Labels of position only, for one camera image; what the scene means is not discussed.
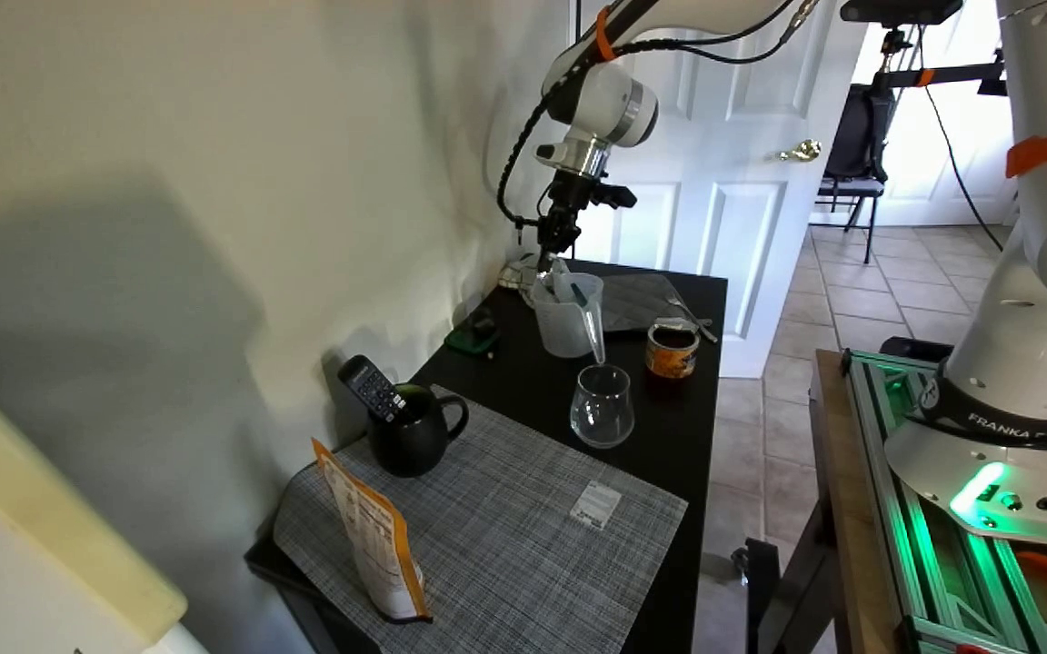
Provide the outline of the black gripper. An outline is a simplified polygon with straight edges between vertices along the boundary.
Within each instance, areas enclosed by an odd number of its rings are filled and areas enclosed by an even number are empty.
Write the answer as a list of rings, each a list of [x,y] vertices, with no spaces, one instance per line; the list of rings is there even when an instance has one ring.
[[[543,145],[537,161],[553,168],[549,211],[537,218],[537,271],[546,271],[553,264],[549,243],[561,243],[558,257],[573,252],[578,213],[589,202],[632,208],[638,194],[609,182],[609,145],[598,139],[565,134],[558,145]]]

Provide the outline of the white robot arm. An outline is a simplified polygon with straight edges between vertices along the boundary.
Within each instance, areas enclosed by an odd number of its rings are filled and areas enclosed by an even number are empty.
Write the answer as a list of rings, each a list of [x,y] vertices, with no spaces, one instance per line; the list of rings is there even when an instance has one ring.
[[[1004,176],[1018,222],[978,317],[944,365],[914,378],[914,402],[884,441],[892,474],[961,527],[1047,544],[1047,0],[995,0],[1016,145]],[[546,70],[537,113],[566,139],[543,161],[558,197],[530,225],[558,256],[573,218],[617,189],[599,155],[641,145],[658,97],[621,70],[638,51],[709,51],[750,21],[715,0],[612,0]]]

